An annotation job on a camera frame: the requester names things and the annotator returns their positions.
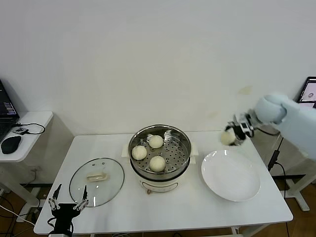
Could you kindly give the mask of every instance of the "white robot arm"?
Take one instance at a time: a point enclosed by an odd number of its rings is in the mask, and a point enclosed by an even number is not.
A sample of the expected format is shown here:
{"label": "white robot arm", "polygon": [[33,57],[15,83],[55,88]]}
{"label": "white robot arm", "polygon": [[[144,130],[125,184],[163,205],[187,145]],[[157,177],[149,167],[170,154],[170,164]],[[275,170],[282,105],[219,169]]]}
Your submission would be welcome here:
{"label": "white robot arm", "polygon": [[266,95],[253,110],[242,114],[239,119],[234,117],[226,128],[226,131],[232,129],[235,133],[235,139],[229,145],[240,145],[246,138],[245,134],[251,137],[253,130],[267,124],[316,160],[316,109],[301,107],[285,95]]}

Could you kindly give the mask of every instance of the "glass lid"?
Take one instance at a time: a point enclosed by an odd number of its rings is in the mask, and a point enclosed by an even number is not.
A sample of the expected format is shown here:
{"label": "glass lid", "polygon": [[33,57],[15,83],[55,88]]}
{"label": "glass lid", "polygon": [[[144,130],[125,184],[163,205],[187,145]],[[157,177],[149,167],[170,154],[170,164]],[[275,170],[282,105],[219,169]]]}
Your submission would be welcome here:
{"label": "glass lid", "polygon": [[103,205],[112,200],[124,182],[122,166],[110,158],[93,159],[81,166],[73,175],[69,185],[72,199],[82,201],[84,187],[87,186],[88,207]]}

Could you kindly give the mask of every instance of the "lid handle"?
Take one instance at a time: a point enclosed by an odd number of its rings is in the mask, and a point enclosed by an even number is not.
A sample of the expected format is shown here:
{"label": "lid handle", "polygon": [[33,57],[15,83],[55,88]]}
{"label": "lid handle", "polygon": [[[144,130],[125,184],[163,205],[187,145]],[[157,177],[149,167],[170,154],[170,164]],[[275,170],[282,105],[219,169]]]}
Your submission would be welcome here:
{"label": "lid handle", "polygon": [[109,175],[103,172],[93,172],[93,173],[87,174],[87,181],[89,182],[102,181],[108,178],[109,178]]}

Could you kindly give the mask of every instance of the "white table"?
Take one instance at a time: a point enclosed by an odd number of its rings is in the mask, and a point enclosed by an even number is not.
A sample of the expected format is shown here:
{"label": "white table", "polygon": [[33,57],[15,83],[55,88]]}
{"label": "white table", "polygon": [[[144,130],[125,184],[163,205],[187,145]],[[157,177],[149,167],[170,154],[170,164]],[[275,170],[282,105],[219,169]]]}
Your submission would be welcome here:
{"label": "white table", "polygon": [[[66,158],[50,190],[49,197],[62,184],[59,202],[73,202],[69,183],[75,171],[95,158],[113,158],[120,162],[125,172],[121,191],[110,202],[86,208],[73,219],[75,234],[130,233],[209,229],[235,226],[253,226],[244,236],[252,236],[271,223],[286,222],[293,215],[280,191],[267,171],[251,141],[241,147],[225,147],[220,143],[220,131],[187,132],[196,143],[199,156],[195,165],[189,166],[183,182],[163,194],[146,194],[138,184],[129,161],[121,158],[123,146],[132,134],[89,135],[74,138]],[[237,150],[255,163],[262,182],[256,197],[245,202],[232,202],[213,193],[201,179],[200,164],[211,151]],[[51,218],[48,202],[40,213],[34,228],[35,233],[47,234],[52,228],[47,224]]]}
{"label": "white table", "polygon": [[[41,112],[25,112],[25,113],[19,113],[20,119],[17,121],[22,124],[26,123],[38,123],[46,127],[53,117],[52,111],[41,111]],[[28,125],[23,126],[30,130],[32,133],[37,133],[42,130],[40,126],[36,125]],[[18,127],[14,127],[11,129],[11,131],[5,136],[3,140],[5,140],[8,137],[14,137],[19,136],[19,134],[13,133],[12,131],[18,129]],[[30,150],[32,149],[35,142],[40,137],[39,135],[30,135],[26,134],[22,136],[22,140],[19,144],[18,149],[11,153],[11,154],[3,154],[0,151],[0,163],[2,162],[21,162],[25,159],[25,157],[28,155]],[[23,200],[25,200],[27,203],[23,206],[20,214],[28,213],[31,207],[37,207],[39,205],[39,200],[36,198],[36,195],[40,191],[40,188],[33,188],[32,192],[28,192],[25,188],[23,188],[19,182],[16,180],[14,175],[7,172],[5,169],[0,167],[0,183],[5,185],[8,189],[15,192],[18,196],[20,196]],[[40,206],[42,206],[44,203],[44,200],[40,201]]]}

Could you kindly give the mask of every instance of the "computer mouse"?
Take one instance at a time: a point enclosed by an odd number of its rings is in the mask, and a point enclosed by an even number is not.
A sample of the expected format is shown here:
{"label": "computer mouse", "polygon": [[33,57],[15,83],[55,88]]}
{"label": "computer mouse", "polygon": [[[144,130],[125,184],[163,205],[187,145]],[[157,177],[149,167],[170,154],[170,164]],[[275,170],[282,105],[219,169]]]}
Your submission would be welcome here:
{"label": "computer mouse", "polygon": [[9,137],[5,139],[1,143],[1,150],[3,154],[11,154],[18,149],[18,146],[20,144],[22,137],[21,136],[15,136],[15,137]]}

